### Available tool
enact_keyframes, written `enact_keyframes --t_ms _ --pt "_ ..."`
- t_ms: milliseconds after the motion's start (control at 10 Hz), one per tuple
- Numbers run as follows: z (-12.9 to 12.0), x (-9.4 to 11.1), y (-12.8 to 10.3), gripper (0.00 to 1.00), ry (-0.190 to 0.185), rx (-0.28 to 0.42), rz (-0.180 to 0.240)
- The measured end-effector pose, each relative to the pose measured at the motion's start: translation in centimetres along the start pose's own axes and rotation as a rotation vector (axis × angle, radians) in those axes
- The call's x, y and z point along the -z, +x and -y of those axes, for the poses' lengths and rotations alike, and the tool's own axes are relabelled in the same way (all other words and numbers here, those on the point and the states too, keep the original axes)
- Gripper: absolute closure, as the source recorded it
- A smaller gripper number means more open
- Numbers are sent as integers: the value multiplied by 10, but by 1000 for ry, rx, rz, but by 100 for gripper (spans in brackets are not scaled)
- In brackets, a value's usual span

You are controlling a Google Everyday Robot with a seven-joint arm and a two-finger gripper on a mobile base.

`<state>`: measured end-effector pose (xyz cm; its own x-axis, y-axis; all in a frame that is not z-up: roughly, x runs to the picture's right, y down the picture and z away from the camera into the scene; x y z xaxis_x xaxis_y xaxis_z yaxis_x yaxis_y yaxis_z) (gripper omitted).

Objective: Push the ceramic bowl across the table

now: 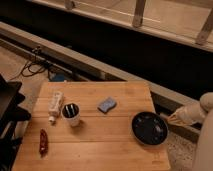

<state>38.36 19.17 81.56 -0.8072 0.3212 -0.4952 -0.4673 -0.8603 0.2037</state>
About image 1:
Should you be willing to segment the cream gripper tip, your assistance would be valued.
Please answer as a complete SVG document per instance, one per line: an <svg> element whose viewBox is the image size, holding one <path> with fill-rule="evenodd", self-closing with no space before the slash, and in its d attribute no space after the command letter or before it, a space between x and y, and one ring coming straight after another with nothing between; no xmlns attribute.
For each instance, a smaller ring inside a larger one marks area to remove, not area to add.
<svg viewBox="0 0 213 171"><path fill-rule="evenodd" d="M180 111L176 110L167 118L167 122L171 125L181 126L182 120L179 118Z"/></svg>

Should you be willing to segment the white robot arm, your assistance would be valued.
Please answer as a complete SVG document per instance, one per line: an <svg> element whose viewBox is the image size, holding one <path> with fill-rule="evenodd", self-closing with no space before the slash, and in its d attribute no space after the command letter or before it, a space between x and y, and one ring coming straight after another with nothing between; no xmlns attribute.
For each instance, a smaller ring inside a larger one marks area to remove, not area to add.
<svg viewBox="0 0 213 171"><path fill-rule="evenodd" d="M202 125L192 171L213 171L213 92L203 94L193 104L179 107L167 121L175 126Z"/></svg>

